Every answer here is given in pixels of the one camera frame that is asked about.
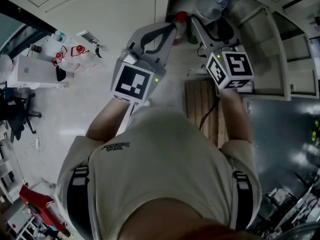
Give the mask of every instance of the forearm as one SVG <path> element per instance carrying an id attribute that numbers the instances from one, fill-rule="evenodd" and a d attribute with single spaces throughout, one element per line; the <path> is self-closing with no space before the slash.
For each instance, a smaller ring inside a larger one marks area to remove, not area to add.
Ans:
<path id="1" fill-rule="evenodd" d="M 95 141 L 110 141 L 116 136 L 129 105 L 126 101 L 112 98 L 93 120 L 85 136 Z"/>
<path id="2" fill-rule="evenodd" d="M 243 140 L 252 143 L 252 129 L 249 118 L 237 91 L 220 91 L 220 101 L 229 140 Z"/>

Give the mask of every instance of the neck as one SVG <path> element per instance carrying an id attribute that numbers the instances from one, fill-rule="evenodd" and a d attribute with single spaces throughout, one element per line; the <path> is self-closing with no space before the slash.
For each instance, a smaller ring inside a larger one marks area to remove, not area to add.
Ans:
<path id="1" fill-rule="evenodd" d="M 118 240 L 149 240 L 173 225 L 187 225 L 201 216 L 191 206 L 171 198 L 149 201 L 139 207 L 122 226 Z"/>

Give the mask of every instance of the beige t-shirt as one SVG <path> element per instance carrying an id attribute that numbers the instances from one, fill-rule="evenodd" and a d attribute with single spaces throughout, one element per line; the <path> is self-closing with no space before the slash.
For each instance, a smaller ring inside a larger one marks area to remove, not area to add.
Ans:
<path id="1" fill-rule="evenodd" d="M 66 174 L 90 157 L 88 177 L 104 240 L 116 240 L 127 218 L 158 198 L 177 199 L 203 217 L 229 226 L 233 165 L 252 184 L 252 221 L 260 207 L 261 188 L 251 144 L 231 140 L 221 151 L 183 114 L 143 107 L 130 117 L 126 131 L 107 143 L 75 138 L 59 175 L 56 197 L 63 207 L 70 180 Z"/>

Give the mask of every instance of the black chair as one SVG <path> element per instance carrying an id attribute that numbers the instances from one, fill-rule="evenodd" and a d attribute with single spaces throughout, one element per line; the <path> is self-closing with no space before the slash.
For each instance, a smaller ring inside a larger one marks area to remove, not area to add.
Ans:
<path id="1" fill-rule="evenodd" d="M 15 97 L 13 95 L 6 95 L 11 88 L 5 88 L 0 93 L 0 120 L 7 120 L 11 127 L 10 141 L 14 142 L 14 137 L 17 140 L 21 138 L 21 132 L 25 129 L 25 123 L 28 124 L 31 132 L 36 134 L 37 132 L 32 128 L 30 118 L 41 118 L 41 113 L 30 113 L 31 99 L 36 95 L 30 94 L 28 98 Z"/>

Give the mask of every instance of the wooden pallet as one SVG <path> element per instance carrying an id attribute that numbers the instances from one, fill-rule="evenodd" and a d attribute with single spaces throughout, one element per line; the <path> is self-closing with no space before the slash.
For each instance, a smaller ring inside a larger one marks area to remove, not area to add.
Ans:
<path id="1" fill-rule="evenodd" d="M 211 79 L 190 80 L 185 82 L 186 115 L 198 128 L 200 122 L 217 99 L 215 83 Z M 228 135 L 220 104 L 208 115 L 201 132 L 220 148 Z"/>

